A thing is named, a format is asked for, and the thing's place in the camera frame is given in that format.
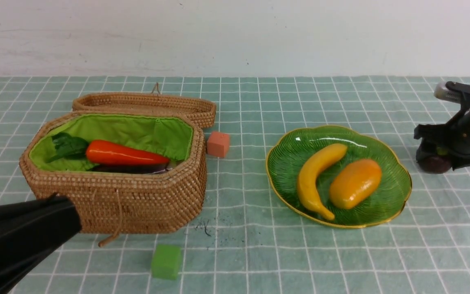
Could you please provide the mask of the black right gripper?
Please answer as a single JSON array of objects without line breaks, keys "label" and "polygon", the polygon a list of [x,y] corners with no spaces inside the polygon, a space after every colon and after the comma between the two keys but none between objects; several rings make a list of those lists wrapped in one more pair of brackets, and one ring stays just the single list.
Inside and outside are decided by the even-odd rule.
[{"label": "black right gripper", "polygon": [[451,170],[470,167],[470,85],[442,81],[434,96],[459,104],[459,111],[446,123],[416,126],[414,139],[420,140],[420,145],[446,149],[452,160]]}]

